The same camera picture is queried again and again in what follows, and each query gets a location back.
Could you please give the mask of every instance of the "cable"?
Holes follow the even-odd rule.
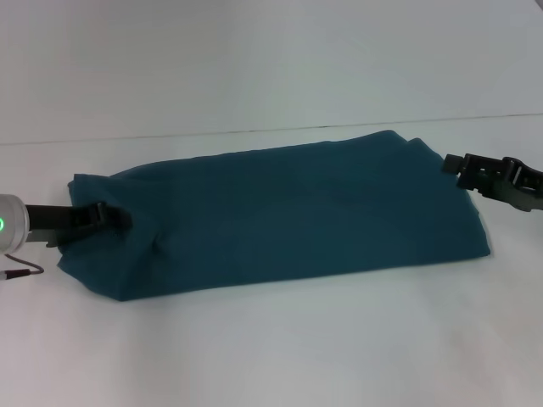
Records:
[[[17,277],[24,277],[24,276],[31,276],[35,274],[42,274],[45,270],[40,265],[35,265],[34,263],[31,263],[30,261],[18,259],[11,254],[5,254],[5,256],[13,260],[17,263],[21,263],[22,265],[28,265],[30,267],[34,267],[35,270],[29,270],[29,269],[20,269],[20,270],[4,270],[0,271],[0,280],[11,280],[12,278]]]

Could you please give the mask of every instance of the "robotic arm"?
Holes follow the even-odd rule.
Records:
[[[105,229],[126,230],[132,227],[131,216],[106,203],[86,207],[25,205],[14,195],[0,195],[0,254],[37,271],[6,270],[0,279],[39,274],[43,268],[11,256],[26,242],[45,242],[48,248],[84,239]]]
[[[460,188],[476,189],[485,198],[505,202],[525,212],[543,209],[543,172],[529,168],[518,159],[449,154],[443,171],[459,174]]]

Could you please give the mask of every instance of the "white surface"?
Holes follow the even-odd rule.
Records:
[[[534,0],[0,0],[0,142],[543,113]]]
[[[384,126],[0,148],[3,193],[65,204],[75,172],[339,140]],[[442,154],[543,166],[543,117],[396,125]],[[9,407],[541,407],[543,215],[473,195],[493,256],[115,303],[54,267],[0,285]]]

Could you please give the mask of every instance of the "white table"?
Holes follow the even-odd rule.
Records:
[[[543,117],[0,148],[2,192],[67,204],[75,172],[340,140],[393,128],[441,154],[543,167]],[[489,258],[116,303],[55,268],[0,285],[9,407],[539,407],[543,214],[474,194]]]

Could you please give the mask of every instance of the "teal cloth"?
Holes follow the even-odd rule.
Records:
[[[133,228],[61,248],[59,267],[118,300],[474,259],[479,213],[442,158],[393,131],[76,175],[74,205]]]

